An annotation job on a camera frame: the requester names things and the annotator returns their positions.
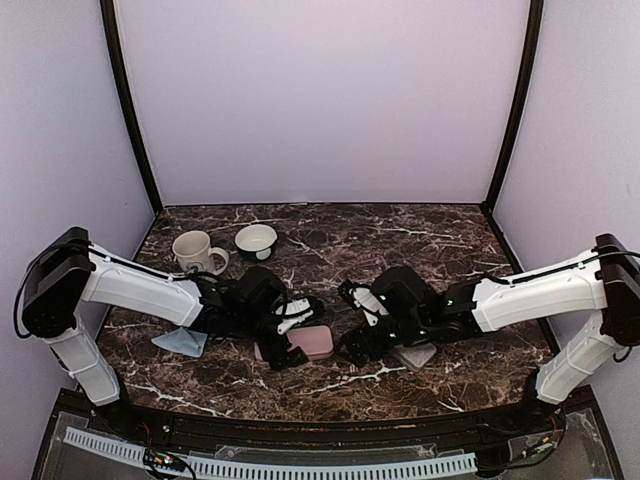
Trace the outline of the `pink glasses case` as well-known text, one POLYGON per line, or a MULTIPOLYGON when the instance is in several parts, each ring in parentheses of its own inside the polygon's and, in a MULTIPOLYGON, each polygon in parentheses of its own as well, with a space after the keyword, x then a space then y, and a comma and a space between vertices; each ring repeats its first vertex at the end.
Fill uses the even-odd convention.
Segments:
MULTIPOLYGON (((334 351, 332 333, 327 326, 312 326, 293 328, 284 335, 294 347, 301 347, 308 357, 308 360, 325 359, 330 357, 334 351)), ((263 360, 259 349, 259 342, 254 343, 254 354, 258 361, 263 360)))

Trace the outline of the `grey case teal lining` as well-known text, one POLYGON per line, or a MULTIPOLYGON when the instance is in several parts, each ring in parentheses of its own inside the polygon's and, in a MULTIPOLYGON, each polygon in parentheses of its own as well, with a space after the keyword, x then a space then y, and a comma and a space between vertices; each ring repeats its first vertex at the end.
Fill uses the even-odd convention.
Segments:
POLYGON ((436 355, 437 349, 432 344, 414 347, 396 346, 391 350, 392 356, 411 372, 421 371, 436 355))

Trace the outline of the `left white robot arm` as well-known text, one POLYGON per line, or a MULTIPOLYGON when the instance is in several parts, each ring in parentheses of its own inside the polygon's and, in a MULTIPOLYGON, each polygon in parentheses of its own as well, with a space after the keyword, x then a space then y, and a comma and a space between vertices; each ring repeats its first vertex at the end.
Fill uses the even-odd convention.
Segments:
POLYGON ((306 362, 286 334, 323 313, 313 297, 289 297, 267 268, 251 267, 237 280, 165 273, 122 259, 92 243, 87 230, 70 228, 28 264, 14 300, 14 332, 43 340, 120 436, 134 435, 141 415, 125 401, 123 382, 82 325, 81 302, 147 314, 188 333, 250 339, 274 370, 306 362))

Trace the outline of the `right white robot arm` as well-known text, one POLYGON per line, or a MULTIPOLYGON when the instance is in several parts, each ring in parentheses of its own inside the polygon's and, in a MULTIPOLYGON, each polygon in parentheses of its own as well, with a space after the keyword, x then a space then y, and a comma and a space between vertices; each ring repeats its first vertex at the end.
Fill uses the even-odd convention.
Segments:
POLYGON ((398 345, 450 344, 516 323, 587 311, 586 324, 530 378, 527 398, 510 413, 521 434, 534 432, 549 405, 569 394, 603 363, 639 344, 639 255, 612 234, 560 263, 507 277, 483 275, 437 292, 407 265, 385 270, 371 284, 349 280, 340 297, 364 316, 335 351, 362 367, 398 345))

